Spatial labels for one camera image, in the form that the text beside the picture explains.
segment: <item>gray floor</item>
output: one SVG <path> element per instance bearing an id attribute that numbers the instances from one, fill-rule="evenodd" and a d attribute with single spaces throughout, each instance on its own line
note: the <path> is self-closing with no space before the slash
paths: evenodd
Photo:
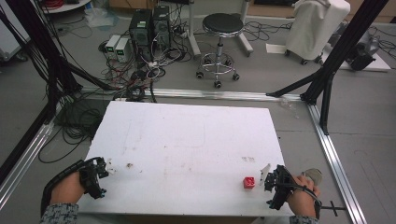
<path id="1" fill-rule="evenodd" d="M 64 14 L 59 21 L 75 21 L 81 14 Z M 261 23 L 280 25 L 285 21 L 266 19 L 250 19 Z M 98 45 L 107 40 L 109 35 L 123 33 L 129 21 L 117 20 L 112 28 L 92 28 L 89 38 L 80 38 L 68 34 L 61 37 L 64 45 L 74 58 L 88 72 L 100 77 L 106 68 L 103 54 L 97 50 Z M 396 31 L 396 26 L 381 26 L 384 31 Z M 74 31 L 81 36 L 88 36 L 89 29 L 81 28 Z M 287 31 L 270 35 L 266 43 L 285 44 Z M 393 43 L 396 38 L 386 37 Z M 202 51 L 213 50 L 209 45 L 216 46 L 217 39 L 203 35 L 196 36 Z M 232 81 L 231 77 L 223 77 L 221 91 L 271 92 L 277 91 L 303 77 L 317 71 L 319 65 L 299 64 L 297 57 L 285 58 L 282 54 L 268 54 L 265 42 L 251 42 L 254 53 L 248 58 L 240 49 L 241 46 L 233 39 L 227 39 L 224 48 L 235 59 L 235 66 L 241 79 Z M 384 52 L 378 52 L 391 66 L 395 60 Z M 206 77 L 199 80 L 195 77 L 197 61 L 174 63 L 167 66 L 165 77 L 155 84 L 157 89 L 215 91 L 213 79 Z M 0 116 L 0 162 L 3 162 L 10 151 L 17 145 L 24 132 L 29 128 L 46 102 L 43 99 L 45 83 L 40 79 L 30 63 L 10 62 L 0 67 L 1 115 Z M 396 177 L 392 168 L 396 159 L 396 71 L 352 72 L 338 71 L 333 81 L 332 101 L 329 116 L 330 137 L 337 149 L 346 175 L 361 205 L 368 223 L 392 223 L 396 218 Z M 85 87 L 92 85 L 78 78 Z M 292 93 L 304 92 L 302 87 Z M 321 200 L 324 205 L 344 206 L 339 190 L 332 178 L 331 170 L 320 148 L 318 135 L 308 110 L 303 103 L 294 103 L 296 112 L 282 107 L 279 103 L 245 102 L 245 101 L 210 101 L 192 99 L 159 98 L 160 103 L 192 104 L 192 105 L 233 105 L 258 106 L 270 108 L 276 127 L 279 144 L 282 148 L 285 163 L 294 173 L 298 174 L 312 166 L 322 170 L 324 181 L 321 184 Z M 2 223 L 37 223 L 39 220 L 39 203 L 45 184 L 62 171 L 67 165 L 78 159 L 84 159 L 89 142 L 78 147 L 70 156 L 54 164 L 42 164 L 34 160 L 33 164 L 7 200 L 0 211 Z M 56 139 L 47 148 L 48 158 L 57 158 L 71 149 L 61 139 Z M 322 211 L 321 223 L 349 223 L 347 212 L 339 211 L 338 217 L 332 211 Z"/>

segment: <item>gray sleeve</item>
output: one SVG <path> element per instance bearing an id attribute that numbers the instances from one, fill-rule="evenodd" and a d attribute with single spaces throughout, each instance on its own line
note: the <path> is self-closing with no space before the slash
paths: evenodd
<path id="1" fill-rule="evenodd" d="M 293 216 L 290 217 L 290 224 L 319 224 L 319 220 L 314 217 Z"/>
<path id="2" fill-rule="evenodd" d="M 56 203 L 47 207 L 40 224 L 76 224 L 78 205 L 72 203 Z"/>

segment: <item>human hand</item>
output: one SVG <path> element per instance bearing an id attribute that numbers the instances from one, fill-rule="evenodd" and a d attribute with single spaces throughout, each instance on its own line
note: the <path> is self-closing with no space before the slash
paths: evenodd
<path id="1" fill-rule="evenodd" d="M 312 190 L 317 197 L 320 195 L 320 190 L 317 186 L 314 186 L 314 181 L 307 179 L 304 175 L 294 176 L 293 178 L 297 185 L 302 187 L 306 186 L 308 189 Z M 296 189 L 289 196 L 288 204 L 291 211 L 296 216 L 317 217 L 314 198 L 301 189 Z"/>
<path id="2" fill-rule="evenodd" d="M 67 176 L 55 186 L 49 204 L 77 203 L 85 189 L 79 183 L 79 172 Z"/>

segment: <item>red cube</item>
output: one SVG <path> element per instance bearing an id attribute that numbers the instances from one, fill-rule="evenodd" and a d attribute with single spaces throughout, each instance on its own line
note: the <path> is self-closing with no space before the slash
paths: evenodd
<path id="1" fill-rule="evenodd" d="M 253 189 L 254 188 L 254 177 L 247 176 L 244 179 L 244 189 Z"/>

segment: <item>metal stool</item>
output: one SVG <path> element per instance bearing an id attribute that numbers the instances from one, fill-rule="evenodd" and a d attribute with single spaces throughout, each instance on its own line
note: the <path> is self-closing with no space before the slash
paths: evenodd
<path id="1" fill-rule="evenodd" d="M 240 76 L 233 67 L 233 58 L 222 52 L 222 38 L 240 35 L 243 31 L 244 23 L 233 15 L 216 13 L 204 18 L 203 28 L 208 35 L 219 36 L 219 43 L 216 53 L 207 53 L 201 58 L 196 76 L 203 78 L 204 72 L 215 75 L 216 88 L 221 87 L 219 75 L 233 71 L 233 80 L 238 80 Z"/>

